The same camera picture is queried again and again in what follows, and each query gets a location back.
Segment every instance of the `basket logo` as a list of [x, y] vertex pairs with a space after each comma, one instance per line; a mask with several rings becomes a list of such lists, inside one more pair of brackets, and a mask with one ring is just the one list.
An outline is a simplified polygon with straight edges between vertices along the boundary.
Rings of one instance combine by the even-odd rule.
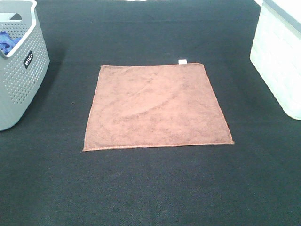
[[30, 50], [29, 54], [27, 55], [27, 58], [24, 60], [24, 66], [27, 69], [30, 63], [32, 62], [33, 59], [33, 54], [32, 51]]

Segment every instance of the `brown towel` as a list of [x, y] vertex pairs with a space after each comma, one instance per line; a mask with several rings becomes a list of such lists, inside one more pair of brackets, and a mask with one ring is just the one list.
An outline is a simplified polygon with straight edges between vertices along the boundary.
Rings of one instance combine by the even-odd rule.
[[202, 64], [101, 67], [83, 151], [233, 143]]

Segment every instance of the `white basket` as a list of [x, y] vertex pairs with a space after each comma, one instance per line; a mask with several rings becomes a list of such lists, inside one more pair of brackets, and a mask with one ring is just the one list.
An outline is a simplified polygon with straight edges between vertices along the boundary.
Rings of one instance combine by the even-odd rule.
[[1, 13], [18, 13], [21, 20], [0, 18], [0, 31], [21, 38], [5, 55], [0, 50], [0, 130], [15, 125], [40, 87], [49, 57], [33, 0], [0, 0]]
[[264, 0], [250, 54], [252, 63], [285, 113], [298, 120], [301, 120], [300, 25], [301, 21], [274, 1]]

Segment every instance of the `gray laundry basket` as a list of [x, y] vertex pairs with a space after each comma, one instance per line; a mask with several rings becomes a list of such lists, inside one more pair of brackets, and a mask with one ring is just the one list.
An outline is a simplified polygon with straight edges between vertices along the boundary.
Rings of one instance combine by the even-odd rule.
[[0, 0], [0, 15], [21, 16], [21, 20], [0, 17], [0, 32], [21, 38], [7, 55], [0, 50], [0, 130], [19, 121], [48, 69], [49, 57], [36, 5], [33, 0]]

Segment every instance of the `black carpet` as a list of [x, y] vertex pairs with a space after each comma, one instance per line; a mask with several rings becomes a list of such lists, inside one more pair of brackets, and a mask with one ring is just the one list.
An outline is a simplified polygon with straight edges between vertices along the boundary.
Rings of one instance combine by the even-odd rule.
[[[1, 226], [297, 226], [301, 122], [249, 60], [253, 0], [39, 0], [50, 57], [0, 133]], [[82, 153], [100, 65], [200, 62], [235, 145]]]

